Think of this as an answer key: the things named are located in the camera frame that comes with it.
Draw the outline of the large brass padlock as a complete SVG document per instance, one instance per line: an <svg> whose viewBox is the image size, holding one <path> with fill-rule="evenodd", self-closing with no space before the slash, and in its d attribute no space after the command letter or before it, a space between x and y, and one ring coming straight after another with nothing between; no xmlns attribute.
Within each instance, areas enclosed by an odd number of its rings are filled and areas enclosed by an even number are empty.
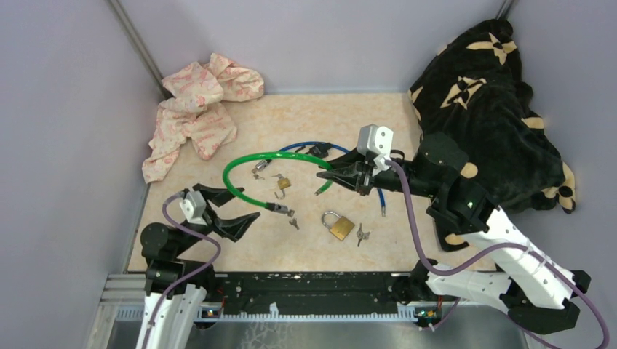
<svg viewBox="0 0 617 349"><path fill-rule="evenodd" d="M324 212L321 216L321 221L323 226L339 241L344 241L356 226L347 217L334 211Z"/></svg>

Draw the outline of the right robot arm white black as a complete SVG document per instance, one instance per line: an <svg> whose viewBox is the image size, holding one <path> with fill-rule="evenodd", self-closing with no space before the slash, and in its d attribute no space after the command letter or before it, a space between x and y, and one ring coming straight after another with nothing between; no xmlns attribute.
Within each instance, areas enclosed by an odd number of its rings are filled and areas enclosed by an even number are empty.
<svg viewBox="0 0 617 349"><path fill-rule="evenodd" d="M475 180L462 175L467 155L442 133L425 137L412 160L397 159L389 129L362 130L357 147L324 166L319 177L366 196L378 188L402 193L419 261L410 291L465 298L492 307L535 334L572 329L580 316L573 302L584 297L591 279L582 270L553 262L510 220L506 211ZM472 271L470 262L452 267L423 251L413 196L430 199L428 215L447 231L478 248L496 270Z"/></svg>

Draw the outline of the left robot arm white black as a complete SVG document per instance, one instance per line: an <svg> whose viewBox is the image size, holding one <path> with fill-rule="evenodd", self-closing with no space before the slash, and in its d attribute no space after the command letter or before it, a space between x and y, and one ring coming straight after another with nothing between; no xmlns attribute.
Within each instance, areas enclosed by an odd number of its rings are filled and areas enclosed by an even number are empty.
<svg viewBox="0 0 617 349"><path fill-rule="evenodd" d="M212 235L237 242L260 216L256 212L220 218L214 208L234 197L228 188L197 183L165 199L165 221L142 230L141 254L147 268L137 348L186 346L199 306L218 291L213 264L222 246Z"/></svg>

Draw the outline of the green cable lock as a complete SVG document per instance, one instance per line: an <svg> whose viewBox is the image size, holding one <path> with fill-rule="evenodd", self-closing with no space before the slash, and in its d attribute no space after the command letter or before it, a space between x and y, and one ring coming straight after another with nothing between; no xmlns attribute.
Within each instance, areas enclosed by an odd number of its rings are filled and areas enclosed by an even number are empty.
<svg viewBox="0 0 617 349"><path fill-rule="evenodd" d="M254 198L251 198L245 195L243 192L240 191L240 189L238 189L232 183L229 177L230 172L241 164L245 164L251 161L268 160L268 159L287 159L287 160L294 160L294 161L305 161L305 162L309 162L312 164L316 164L319 167L326 169L326 170L333 169L333 166L331 164L328 164L325 160L319 159L316 156L306 155L302 153L291 153L291 152L286 152L286 151L253 153L253 154L241 156L237 159L234 159L226 165L226 167L224 168L222 172L222 181L230 194L232 194L233 196L253 206L266 209L270 212L284 214L284 215L287 215L288 217L292 217L295 214L295 211L285 205L282 205L276 202L259 201L257 199L254 199Z"/></svg>

